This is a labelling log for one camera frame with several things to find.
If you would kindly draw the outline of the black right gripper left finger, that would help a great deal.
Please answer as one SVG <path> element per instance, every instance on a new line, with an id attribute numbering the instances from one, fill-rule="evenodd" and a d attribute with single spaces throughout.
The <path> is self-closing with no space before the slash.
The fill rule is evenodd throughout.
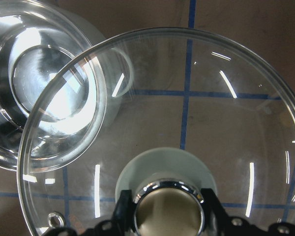
<path id="1" fill-rule="evenodd" d="M 135 203 L 131 190 L 122 190 L 112 217 L 94 228 L 87 229 L 84 236 L 127 236 L 134 229 Z"/>

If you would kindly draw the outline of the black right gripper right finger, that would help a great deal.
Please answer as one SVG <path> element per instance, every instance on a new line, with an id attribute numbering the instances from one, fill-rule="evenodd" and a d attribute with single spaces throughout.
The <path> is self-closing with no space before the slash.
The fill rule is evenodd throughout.
<path id="1" fill-rule="evenodd" d="M 261 230 L 238 216 L 229 216 L 210 188 L 201 189 L 204 198 L 205 232 L 209 236 L 259 236 Z"/>

